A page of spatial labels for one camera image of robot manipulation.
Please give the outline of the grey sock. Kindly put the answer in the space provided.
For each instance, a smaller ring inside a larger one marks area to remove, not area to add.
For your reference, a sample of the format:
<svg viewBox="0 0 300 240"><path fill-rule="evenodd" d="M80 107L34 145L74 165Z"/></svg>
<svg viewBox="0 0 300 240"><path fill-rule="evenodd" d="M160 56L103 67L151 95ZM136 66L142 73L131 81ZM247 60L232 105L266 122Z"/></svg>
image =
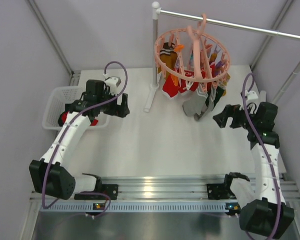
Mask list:
<svg viewBox="0 0 300 240"><path fill-rule="evenodd" d="M199 121L203 116L205 116L207 113L211 112L214 109L214 100L215 97L210 93L203 103L202 109L200 113L194 114L194 120Z"/></svg>
<svg viewBox="0 0 300 240"><path fill-rule="evenodd" d="M193 117L195 113L199 114L207 96L207 92L202 92L200 88L197 88L191 97L182 105L185 115Z"/></svg>

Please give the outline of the pink round clip hanger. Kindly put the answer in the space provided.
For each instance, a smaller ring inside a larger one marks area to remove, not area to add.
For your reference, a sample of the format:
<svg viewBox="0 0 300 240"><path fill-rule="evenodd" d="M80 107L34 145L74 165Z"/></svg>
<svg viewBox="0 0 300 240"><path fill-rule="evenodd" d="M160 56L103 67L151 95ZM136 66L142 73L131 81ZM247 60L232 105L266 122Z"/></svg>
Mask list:
<svg viewBox="0 0 300 240"><path fill-rule="evenodd" d="M187 81L198 82L198 88L203 92L208 92L211 88L226 87L230 79L228 70L231 60L227 49L213 36L205 33L207 20L206 15L202 14L203 19L199 20L196 27L187 26L175 28L167 31L155 38L154 41L154 63L157 70L164 79L168 75L174 75ZM174 43L174 52L178 57L173 69L170 69L160 60L159 52L163 44ZM216 62L221 59L223 52L229 64L222 70L222 73L212 77L209 59L213 52L218 52Z"/></svg>

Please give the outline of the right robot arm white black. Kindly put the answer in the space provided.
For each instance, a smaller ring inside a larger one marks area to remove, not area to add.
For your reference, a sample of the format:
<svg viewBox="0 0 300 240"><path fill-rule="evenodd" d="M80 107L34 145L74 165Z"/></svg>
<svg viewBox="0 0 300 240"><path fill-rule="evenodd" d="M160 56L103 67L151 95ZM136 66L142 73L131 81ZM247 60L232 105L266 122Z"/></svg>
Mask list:
<svg viewBox="0 0 300 240"><path fill-rule="evenodd" d="M240 105L226 105L213 120L220 128L232 118L231 128L248 131L248 141L255 164L256 185L253 189L247 176L231 172L223 185L228 198L236 198L241 208L240 228L243 231L279 239L293 222L295 211L286 205L280 185L278 156L280 140L274 132L278 107L261 102L256 112L250 113Z"/></svg>

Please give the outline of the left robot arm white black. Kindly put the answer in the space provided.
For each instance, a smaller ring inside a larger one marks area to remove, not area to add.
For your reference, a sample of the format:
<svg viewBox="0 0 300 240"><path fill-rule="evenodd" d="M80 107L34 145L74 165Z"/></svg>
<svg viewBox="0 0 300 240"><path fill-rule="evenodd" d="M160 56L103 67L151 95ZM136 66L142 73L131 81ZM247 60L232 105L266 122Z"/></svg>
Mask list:
<svg viewBox="0 0 300 240"><path fill-rule="evenodd" d="M123 93L121 103L117 102L120 83L116 76L102 81L90 79L80 98L65 105L59 117L59 134L41 159L29 165L36 192L63 200L81 192L94 199L102 195L100 177L88 173L72 176L67 168L79 140L100 113L120 118L130 113L127 94Z"/></svg>

